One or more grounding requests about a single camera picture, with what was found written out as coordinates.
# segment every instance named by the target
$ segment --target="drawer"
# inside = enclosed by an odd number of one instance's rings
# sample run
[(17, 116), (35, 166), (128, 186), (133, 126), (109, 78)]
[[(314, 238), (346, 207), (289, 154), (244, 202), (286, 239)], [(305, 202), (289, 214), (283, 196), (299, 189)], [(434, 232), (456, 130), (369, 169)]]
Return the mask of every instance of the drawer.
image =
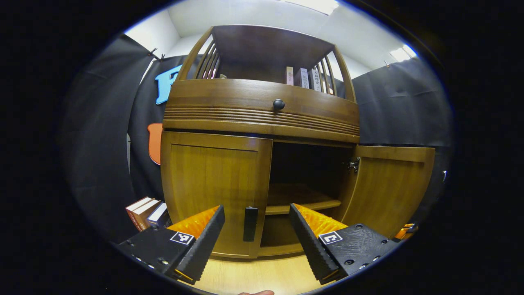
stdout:
[[(281, 110), (273, 102), (286, 104)], [(173, 83), (163, 127), (359, 142), (358, 105), (312, 89), (244, 79)]]

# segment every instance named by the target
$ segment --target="door handle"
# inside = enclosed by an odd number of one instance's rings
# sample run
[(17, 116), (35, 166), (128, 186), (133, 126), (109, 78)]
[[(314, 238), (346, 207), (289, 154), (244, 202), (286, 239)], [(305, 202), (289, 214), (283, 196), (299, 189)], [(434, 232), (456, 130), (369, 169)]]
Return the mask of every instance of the door handle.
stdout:
[(246, 207), (244, 213), (244, 242), (255, 240), (255, 229), (257, 228), (258, 208)]

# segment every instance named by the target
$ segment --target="cabinet door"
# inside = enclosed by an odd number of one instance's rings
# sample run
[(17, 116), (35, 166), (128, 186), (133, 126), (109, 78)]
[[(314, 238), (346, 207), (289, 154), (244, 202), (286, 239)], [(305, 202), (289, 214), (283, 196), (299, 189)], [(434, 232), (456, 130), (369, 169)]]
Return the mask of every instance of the cabinet door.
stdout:
[[(213, 254), (256, 257), (264, 226), (271, 148), (271, 139), (163, 132), (160, 167), (172, 221), (222, 204), (226, 220)], [(252, 242), (243, 241), (248, 206), (258, 208)]]
[(406, 224), (428, 187), (435, 149), (357, 146), (358, 173), (347, 171), (338, 220), (363, 223), (391, 238)]

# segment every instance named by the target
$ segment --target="open cabinet door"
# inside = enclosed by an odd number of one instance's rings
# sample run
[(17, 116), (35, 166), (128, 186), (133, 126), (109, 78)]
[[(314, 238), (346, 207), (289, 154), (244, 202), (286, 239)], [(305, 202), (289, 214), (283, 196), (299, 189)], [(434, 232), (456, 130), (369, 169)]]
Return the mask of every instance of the open cabinet door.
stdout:
[(428, 187), (435, 149), (432, 147), (357, 146), (347, 171), (338, 220), (362, 223), (391, 238), (415, 213)]

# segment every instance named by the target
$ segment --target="book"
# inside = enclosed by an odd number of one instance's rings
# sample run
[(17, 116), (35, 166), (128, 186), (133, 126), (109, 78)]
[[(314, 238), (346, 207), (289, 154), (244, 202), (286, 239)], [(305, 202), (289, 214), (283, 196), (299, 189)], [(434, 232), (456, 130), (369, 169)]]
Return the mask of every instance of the book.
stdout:
[(286, 84), (293, 85), (293, 67), (286, 67)]
[(136, 218), (135, 218), (135, 215), (133, 215), (133, 210), (137, 209), (138, 207), (146, 204), (147, 202), (151, 201), (151, 198), (149, 197), (145, 197), (145, 198), (142, 198), (134, 203), (132, 203), (131, 205), (127, 206), (126, 207), (126, 211), (127, 211), (127, 215), (129, 215), (129, 217), (131, 218), (131, 221), (133, 222), (133, 224), (135, 225), (135, 227), (140, 230), (140, 225), (138, 224), (138, 222), (136, 221)]
[(140, 231), (148, 228), (150, 225), (147, 223), (147, 217), (160, 205), (160, 200), (152, 199), (146, 204), (133, 210), (131, 213), (134, 215), (137, 223), (140, 225)]
[(156, 225), (159, 227), (168, 227), (173, 225), (173, 222), (171, 222), (171, 217), (169, 217), (169, 213), (167, 212), (167, 205), (166, 203), (162, 202), (152, 213), (147, 217), (147, 223), (149, 225)]
[(320, 88), (320, 75), (319, 75), (319, 71), (315, 70), (315, 69), (311, 69), (309, 71), (309, 80), (311, 82), (311, 86), (312, 86), (312, 89), (313, 90), (316, 90), (316, 91), (321, 91), (322, 92), (322, 88)]
[(294, 77), (294, 85), (309, 89), (308, 71), (306, 69), (300, 68)]

